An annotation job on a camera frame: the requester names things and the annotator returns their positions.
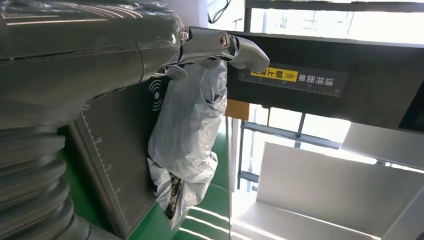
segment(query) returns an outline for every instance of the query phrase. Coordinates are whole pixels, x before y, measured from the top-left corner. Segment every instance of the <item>metal bolt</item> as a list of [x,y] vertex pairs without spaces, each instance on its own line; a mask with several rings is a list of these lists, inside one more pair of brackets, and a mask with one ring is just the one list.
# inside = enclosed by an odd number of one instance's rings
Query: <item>metal bolt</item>
[[230,36],[228,33],[223,32],[221,33],[221,37],[219,38],[219,42],[224,48],[228,48],[230,46]]

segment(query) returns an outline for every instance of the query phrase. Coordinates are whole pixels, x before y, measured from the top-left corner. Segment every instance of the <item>white plastic bag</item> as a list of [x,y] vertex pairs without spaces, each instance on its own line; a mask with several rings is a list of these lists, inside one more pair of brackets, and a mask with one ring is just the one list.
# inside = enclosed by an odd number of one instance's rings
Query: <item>white plastic bag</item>
[[172,80],[148,143],[156,201],[173,228],[199,204],[218,160],[211,152],[227,107],[227,65],[187,65],[187,79]]

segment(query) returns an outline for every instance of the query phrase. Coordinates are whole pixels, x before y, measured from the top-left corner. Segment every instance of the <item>robotic arm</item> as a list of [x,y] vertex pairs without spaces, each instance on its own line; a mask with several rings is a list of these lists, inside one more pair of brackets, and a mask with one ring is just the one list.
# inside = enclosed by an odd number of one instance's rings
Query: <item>robotic arm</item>
[[254,43],[184,27],[161,5],[113,1],[0,2],[0,239],[116,239],[76,216],[56,158],[59,127],[86,101],[221,59],[262,72]]

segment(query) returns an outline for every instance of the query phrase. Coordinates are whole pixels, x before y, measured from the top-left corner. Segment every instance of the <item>gray panel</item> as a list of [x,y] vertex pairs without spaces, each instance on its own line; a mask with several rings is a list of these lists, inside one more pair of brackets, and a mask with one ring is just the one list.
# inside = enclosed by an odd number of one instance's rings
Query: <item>gray panel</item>
[[424,232],[424,188],[384,234],[383,240],[415,240]]
[[424,169],[424,134],[352,123],[343,150]]
[[257,200],[377,237],[424,184],[424,175],[266,143]]
[[[370,236],[317,221],[267,204],[255,202],[239,221],[287,240],[371,240]],[[234,225],[234,230],[253,239],[268,239]]]

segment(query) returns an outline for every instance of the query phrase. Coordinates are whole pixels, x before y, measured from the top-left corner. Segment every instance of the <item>yellow warning label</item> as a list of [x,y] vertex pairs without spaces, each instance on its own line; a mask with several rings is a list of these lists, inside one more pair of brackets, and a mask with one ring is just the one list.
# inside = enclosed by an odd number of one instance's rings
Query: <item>yellow warning label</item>
[[297,71],[287,70],[287,69],[279,69],[273,67],[267,67],[264,72],[251,72],[250,75],[268,78],[268,79],[277,79],[284,80],[289,82],[296,82],[298,79]]

